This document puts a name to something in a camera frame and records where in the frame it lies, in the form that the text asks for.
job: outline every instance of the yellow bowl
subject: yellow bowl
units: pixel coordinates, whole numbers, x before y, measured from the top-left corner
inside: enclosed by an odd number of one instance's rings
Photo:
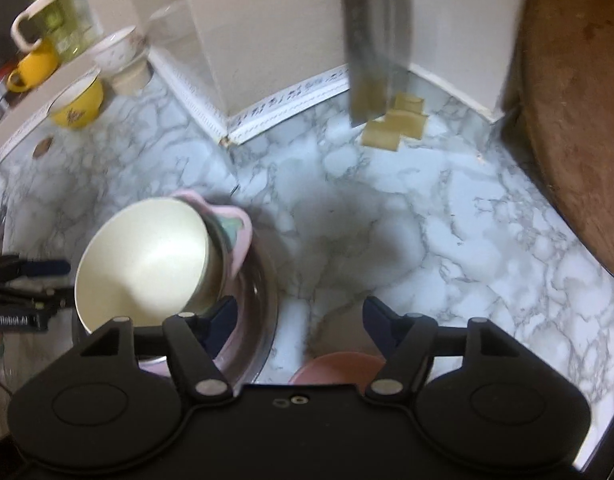
[[[78,129],[87,126],[100,113],[103,85],[100,72],[87,74],[56,97],[49,107],[49,117],[63,128]]]

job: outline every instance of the wooden cutting board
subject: wooden cutting board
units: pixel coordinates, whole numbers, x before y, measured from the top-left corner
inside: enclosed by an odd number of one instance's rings
[[[614,0],[527,0],[528,131],[552,200],[614,274]]]

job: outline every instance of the countertop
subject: countertop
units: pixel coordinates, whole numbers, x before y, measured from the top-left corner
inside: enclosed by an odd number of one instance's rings
[[[229,153],[157,76],[104,107],[79,132],[43,122],[2,162],[7,251],[66,256],[75,268],[95,231],[136,200],[183,187],[231,200],[277,270],[279,325],[259,381],[286,382],[328,352],[376,353],[360,319],[370,294],[448,326],[487,317],[585,394],[584,464],[614,412],[614,279],[500,142],[461,148],[453,102],[426,131],[447,142],[407,141],[397,153],[359,145],[345,95]],[[49,152],[32,160],[48,135]],[[7,336],[5,355],[21,360],[11,380],[65,351],[69,329],[58,318],[47,335]],[[23,365],[23,355],[34,358]],[[436,374],[458,364],[437,361]]]

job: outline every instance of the silver bolt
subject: silver bolt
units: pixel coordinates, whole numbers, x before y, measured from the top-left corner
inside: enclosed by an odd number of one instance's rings
[[[276,408],[288,408],[292,405],[287,399],[274,399],[271,404]]]
[[[378,379],[372,383],[372,390],[383,396],[395,395],[404,389],[402,383],[394,379]]]
[[[309,402],[309,398],[302,395],[295,395],[291,398],[292,404],[307,404]]]
[[[205,379],[196,384],[196,392],[205,397],[222,395],[229,389],[229,385],[219,379]]]

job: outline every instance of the yellow mug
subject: yellow mug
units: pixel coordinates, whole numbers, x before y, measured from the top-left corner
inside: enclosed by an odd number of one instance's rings
[[[18,62],[18,67],[9,74],[7,88],[12,92],[26,92],[45,82],[55,72],[60,63],[52,43],[42,40],[34,51]],[[14,78],[20,78],[22,85],[16,84]]]

